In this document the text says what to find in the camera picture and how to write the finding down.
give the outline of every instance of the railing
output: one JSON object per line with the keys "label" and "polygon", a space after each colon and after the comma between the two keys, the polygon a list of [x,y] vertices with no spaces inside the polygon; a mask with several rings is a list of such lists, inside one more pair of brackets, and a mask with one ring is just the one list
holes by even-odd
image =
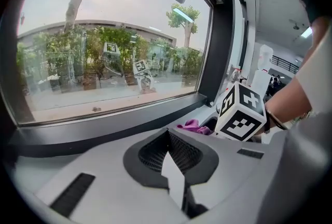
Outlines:
{"label": "railing", "polygon": [[293,74],[296,74],[299,71],[299,67],[296,66],[295,64],[289,63],[286,60],[276,56],[272,57],[272,64],[280,66],[281,68],[286,69],[287,71],[290,71]]}

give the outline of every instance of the sky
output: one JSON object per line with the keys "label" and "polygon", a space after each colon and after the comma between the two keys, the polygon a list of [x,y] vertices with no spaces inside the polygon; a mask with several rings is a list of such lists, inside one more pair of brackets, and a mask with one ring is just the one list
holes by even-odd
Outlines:
{"label": "sky", "polygon": [[[37,27],[65,21],[70,0],[25,0],[21,9],[25,19],[18,27],[18,35]],[[184,29],[168,25],[166,11],[176,0],[82,0],[76,20],[96,19],[134,24],[149,28],[155,27],[162,33],[177,39],[176,45],[184,44]],[[200,11],[195,23],[198,32],[191,35],[190,47],[204,49],[208,33],[210,7],[204,0],[185,0],[185,7],[193,6]]]}

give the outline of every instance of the purple cloth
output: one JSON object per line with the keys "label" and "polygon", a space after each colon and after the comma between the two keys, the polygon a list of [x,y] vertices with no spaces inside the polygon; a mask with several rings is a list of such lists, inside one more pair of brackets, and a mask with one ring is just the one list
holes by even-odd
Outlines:
{"label": "purple cloth", "polygon": [[212,131],[208,127],[200,127],[198,125],[198,120],[191,119],[189,121],[186,121],[185,125],[178,124],[176,126],[177,128],[181,128],[190,132],[195,132],[203,135],[210,135],[212,134]]}

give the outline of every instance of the tree trunk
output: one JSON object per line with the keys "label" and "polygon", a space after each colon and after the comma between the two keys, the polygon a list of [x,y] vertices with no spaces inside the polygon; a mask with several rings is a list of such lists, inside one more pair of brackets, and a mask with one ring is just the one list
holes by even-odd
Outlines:
{"label": "tree trunk", "polygon": [[185,28],[184,47],[189,47],[192,26],[193,26],[193,23],[189,23],[188,21],[186,21],[185,26],[184,26],[184,28]]}
{"label": "tree trunk", "polygon": [[67,32],[74,27],[78,8],[81,2],[82,0],[70,0],[68,4],[68,10],[66,12],[66,23],[64,26],[64,32]]}

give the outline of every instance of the ceiling light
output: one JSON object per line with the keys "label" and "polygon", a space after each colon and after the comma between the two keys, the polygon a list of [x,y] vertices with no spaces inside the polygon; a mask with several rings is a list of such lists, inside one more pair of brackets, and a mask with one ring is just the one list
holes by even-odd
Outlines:
{"label": "ceiling light", "polygon": [[180,9],[174,8],[173,11],[176,12],[176,13],[178,13],[180,16],[184,17],[190,23],[193,23],[193,20],[190,17],[188,17],[186,14],[184,14]]}
{"label": "ceiling light", "polygon": [[312,29],[309,27],[309,28],[306,29],[305,32],[303,32],[303,33],[301,34],[301,36],[302,36],[303,38],[308,38],[308,36],[311,35],[311,34],[312,34]]}
{"label": "ceiling light", "polygon": [[159,32],[161,32],[160,29],[156,29],[155,27],[149,27],[149,28],[152,29],[152,30],[154,30],[154,31],[159,31]]}

